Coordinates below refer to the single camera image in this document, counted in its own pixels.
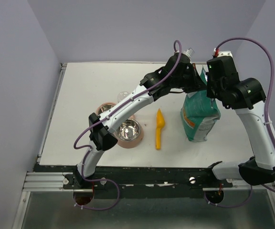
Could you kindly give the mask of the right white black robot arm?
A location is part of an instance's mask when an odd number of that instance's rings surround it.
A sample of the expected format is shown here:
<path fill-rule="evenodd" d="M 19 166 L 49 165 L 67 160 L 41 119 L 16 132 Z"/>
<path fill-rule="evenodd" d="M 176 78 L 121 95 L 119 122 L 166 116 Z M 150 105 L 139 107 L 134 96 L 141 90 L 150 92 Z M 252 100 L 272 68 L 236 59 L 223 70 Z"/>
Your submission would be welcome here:
<path fill-rule="evenodd" d="M 220 162 L 204 175 L 205 183 L 217 186 L 223 179 L 241 179 L 252 186 L 275 181 L 275 130 L 264 112 L 266 95 L 255 78 L 239 79 L 231 56 L 207 61 L 207 96 L 233 109 L 248 134 L 253 156 L 246 162 Z"/>

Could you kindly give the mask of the green pet food bag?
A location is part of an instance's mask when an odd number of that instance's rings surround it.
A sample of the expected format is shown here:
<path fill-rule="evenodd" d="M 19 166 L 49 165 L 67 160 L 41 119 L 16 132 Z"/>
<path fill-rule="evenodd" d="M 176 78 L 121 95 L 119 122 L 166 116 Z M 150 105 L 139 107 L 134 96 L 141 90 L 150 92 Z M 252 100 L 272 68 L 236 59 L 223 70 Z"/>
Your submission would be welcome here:
<path fill-rule="evenodd" d="M 185 134 L 191 142 L 204 142 L 221 112 L 216 100 L 207 96 L 207 91 L 188 93 L 185 96 L 180 117 Z"/>

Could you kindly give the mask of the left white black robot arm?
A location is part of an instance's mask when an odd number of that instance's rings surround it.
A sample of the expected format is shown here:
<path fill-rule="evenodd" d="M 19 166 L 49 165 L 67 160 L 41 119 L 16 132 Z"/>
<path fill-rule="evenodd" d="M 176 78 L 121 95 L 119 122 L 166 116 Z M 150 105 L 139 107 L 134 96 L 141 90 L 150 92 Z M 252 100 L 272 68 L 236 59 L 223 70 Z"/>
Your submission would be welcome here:
<path fill-rule="evenodd" d="M 89 127 L 83 132 L 90 133 L 90 141 L 86 145 L 88 151 L 77 164 L 79 173 L 75 175 L 74 183 L 79 188 L 88 187 L 90 177 L 103 153 L 117 144 L 114 133 L 121 124 L 174 89 L 182 90 L 186 94 L 206 89 L 206 80 L 198 74 L 190 57 L 179 52 L 171 56 L 164 66 L 146 74 L 134 91 L 117 105 L 101 115 L 89 115 Z"/>

